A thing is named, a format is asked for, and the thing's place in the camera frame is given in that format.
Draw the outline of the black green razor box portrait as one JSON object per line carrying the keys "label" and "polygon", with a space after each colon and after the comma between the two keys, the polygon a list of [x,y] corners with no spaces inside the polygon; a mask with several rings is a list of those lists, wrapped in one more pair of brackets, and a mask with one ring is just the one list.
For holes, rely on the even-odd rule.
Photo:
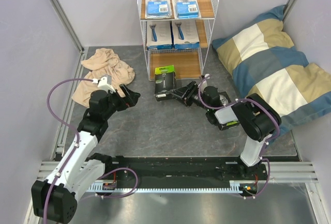
{"label": "black green razor box portrait", "polygon": [[234,114],[231,107],[228,105],[231,103],[230,98],[226,92],[219,92],[220,103],[223,105],[222,109],[215,112],[215,117],[218,121],[218,128],[220,131],[230,129],[232,127],[238,126],[239,121]]}

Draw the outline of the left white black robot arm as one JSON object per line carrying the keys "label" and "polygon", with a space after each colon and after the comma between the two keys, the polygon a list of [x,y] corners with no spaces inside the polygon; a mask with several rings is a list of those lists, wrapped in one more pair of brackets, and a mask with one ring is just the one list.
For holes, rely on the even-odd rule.
{"label": "left white black robot arm", "polygon": [[113,175],[113,166],[107,163],[109,157],[88,159],[88,155],[107,130],[109,118],[115,112],[134,107],[141,96],[123,84],[120,88],[124,97],[109,86],[92,92],[69,150],[45,180],[36,180],[32,185],[34,214],[43,221],[69,223],[88,188],[97,179]]}

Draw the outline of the blue Gillette razor blister pack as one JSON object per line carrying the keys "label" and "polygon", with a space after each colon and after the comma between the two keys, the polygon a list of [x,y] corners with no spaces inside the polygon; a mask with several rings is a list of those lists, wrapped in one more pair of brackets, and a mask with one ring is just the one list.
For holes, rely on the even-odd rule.
{"label": "blue Gillette razor blister pack", "polygon": [[145,0],[146,19],[169,19],[171,16],[170,0]]}

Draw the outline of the Gillette razor white card pack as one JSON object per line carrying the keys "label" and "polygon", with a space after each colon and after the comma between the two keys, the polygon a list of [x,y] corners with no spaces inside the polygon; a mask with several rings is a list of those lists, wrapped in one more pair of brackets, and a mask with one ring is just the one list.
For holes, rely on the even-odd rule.
{"label": "Gillette razor white card pack", "polygon": [[174,19],[200,19],[201,13],[197,0],[172,0]]}

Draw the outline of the Harry's razor box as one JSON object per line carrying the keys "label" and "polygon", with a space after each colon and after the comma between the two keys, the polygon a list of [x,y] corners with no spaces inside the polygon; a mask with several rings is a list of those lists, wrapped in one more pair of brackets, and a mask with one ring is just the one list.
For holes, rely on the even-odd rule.
{"label": "Harry's razor box", "polygon": [[173,47],[176,50],[197,49],[200,40],[195,20],[172,21]]}
{"label": "Harry's razor box", "polygon": [[173,48],[170,21],[147,21],[146,29],[147,50]]}

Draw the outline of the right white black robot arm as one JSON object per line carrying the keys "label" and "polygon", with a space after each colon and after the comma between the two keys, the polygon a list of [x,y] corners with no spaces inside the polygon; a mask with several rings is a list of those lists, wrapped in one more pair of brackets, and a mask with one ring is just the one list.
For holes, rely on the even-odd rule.
{"label": "right white black robot arm", "polygon": [[206,110],[206,118],[219,130],[241,126],[246,133],[244,150],[237,166],[238,176],[249,179],[255,174],[255,166],[262,161],[262,152],[268,146],[274,132],[280,133],[281,118],[258,94],[230,102],[226,92],[205,82],[195,81],[188,85],[171,89],[168,94],[185,106],[193,103]]}

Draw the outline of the black green Gillette razor box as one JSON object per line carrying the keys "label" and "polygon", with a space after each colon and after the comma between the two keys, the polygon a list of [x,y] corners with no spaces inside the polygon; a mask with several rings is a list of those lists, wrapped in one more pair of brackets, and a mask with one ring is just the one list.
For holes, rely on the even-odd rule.
{"label": "black green Gillette razor box", "polygon": [[171,94],[176,88],[176,72],[174,65],[155,68],[155,92],[157,101],[170,100],[174,96]]}

